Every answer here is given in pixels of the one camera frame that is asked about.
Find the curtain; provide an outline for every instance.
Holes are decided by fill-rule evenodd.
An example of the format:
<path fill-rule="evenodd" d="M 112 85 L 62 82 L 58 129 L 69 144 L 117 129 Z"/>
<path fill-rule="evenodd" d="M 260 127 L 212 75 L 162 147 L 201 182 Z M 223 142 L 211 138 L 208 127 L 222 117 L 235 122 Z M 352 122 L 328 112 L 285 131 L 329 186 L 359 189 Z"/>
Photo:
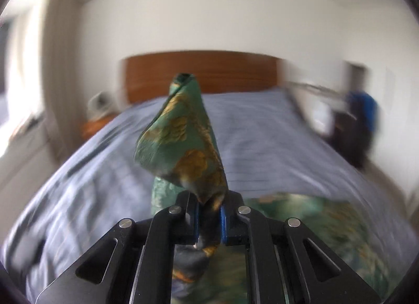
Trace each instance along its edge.
<path fill-rule="evenodd" d="M 81 0 L 49 0 L 41 46 L 45 126 L 56 158 L 65 161 L 82 144 L 83 106 L 75 52 Z"/>

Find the metal pin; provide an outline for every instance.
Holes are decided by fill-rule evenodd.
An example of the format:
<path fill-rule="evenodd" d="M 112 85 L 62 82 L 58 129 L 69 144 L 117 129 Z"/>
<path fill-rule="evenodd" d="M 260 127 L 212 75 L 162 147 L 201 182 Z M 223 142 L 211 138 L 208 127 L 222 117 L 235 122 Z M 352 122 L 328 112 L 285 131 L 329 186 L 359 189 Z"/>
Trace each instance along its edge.
<path fill-rule="evenodd" d="M 119 222 L 119 226 L 120 226 L 120 228 L 122 228 L 122 229 L 127 229 L 127 228 L 129 228 L 132 224 L 133 224 L 133 221 L 132 221 L 131 219 L 122 219 L 122 220 Z"/>
<path fill-rule="evenodd" d="M 291 227 L 299 227 L 301 224 L 301 221 L 299 221 L 297 218 L 289 218 L 288 219 L 288 224 Z"/>
<path fill-rule="evenodd" d="M 169 213 L 171 214 L 179 214 L 182 212 L 182 208 L 177 205 L 173 205 L 169 207 Z"/>
<path fill-rule="evenodd" d="M 249 206 L 240 206 L 238 208 L 238 213 L 240 213 L 240 214 L 249 214 L 250 213 L 250 207 Z"/>

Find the brown headboard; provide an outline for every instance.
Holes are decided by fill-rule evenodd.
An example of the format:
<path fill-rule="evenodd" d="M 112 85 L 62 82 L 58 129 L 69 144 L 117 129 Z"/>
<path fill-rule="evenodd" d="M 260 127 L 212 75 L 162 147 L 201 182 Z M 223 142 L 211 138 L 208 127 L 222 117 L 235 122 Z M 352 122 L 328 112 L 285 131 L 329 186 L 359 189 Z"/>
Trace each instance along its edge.
<path fill-rule="evenodd" d="M 250 92 L 282 83 L 281 60 L 267 55 L 217 50 L 161 52 L 125 61 L 125 88 L 130 103 L 168 94 L 173 77 L 194 74 L 203 93 Z"/>

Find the gray bed sheet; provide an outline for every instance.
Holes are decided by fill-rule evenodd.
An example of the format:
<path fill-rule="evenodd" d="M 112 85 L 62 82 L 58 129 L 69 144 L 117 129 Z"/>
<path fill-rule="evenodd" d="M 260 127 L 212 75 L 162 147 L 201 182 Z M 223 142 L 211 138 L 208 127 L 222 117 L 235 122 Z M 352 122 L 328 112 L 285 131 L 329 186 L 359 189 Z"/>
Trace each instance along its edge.
<path fill-rule="evenodd" d="M 405 273 L 419 244 L 384 192 L 317 137 L 283 89 L 204 95 L 229 189 L 246 198 L 277 192 L 348 200 L 362 214 L 375 250 Z M 43 244 L 25 274 L 31 302 L 121 218 L 150 215 L 153 176 L 133 161 L 137 138 L 165 98 L 135 105 L 83 145 L 43 186 L 6 239 L 2 262 L 29 236 Z"/>

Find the green fabric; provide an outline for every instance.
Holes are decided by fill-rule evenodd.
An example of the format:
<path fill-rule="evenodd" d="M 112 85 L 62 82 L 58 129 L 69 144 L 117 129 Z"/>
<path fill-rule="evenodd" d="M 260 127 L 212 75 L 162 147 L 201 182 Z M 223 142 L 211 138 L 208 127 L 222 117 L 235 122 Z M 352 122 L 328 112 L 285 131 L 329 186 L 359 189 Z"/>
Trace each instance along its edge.
<path fill-rule="evenodd" d="M 202 204 L 196 246 L 177 246 L 173 263 L 173 303 L 246 303 L 246 264 L 240 247 L 219 245 L 218 210 L 227 192 L 223 166 L 196 79 L 178 75 L 162 110 L 138 140 L 135 159 L 156 175 L 152 212 L 173 205 L 184 189 Z M 245 199 L 265 216 L 299 218 L 379 295 L 400 280 L 369 245 L 361 217 L 347 202 L 277 193 Z"/>

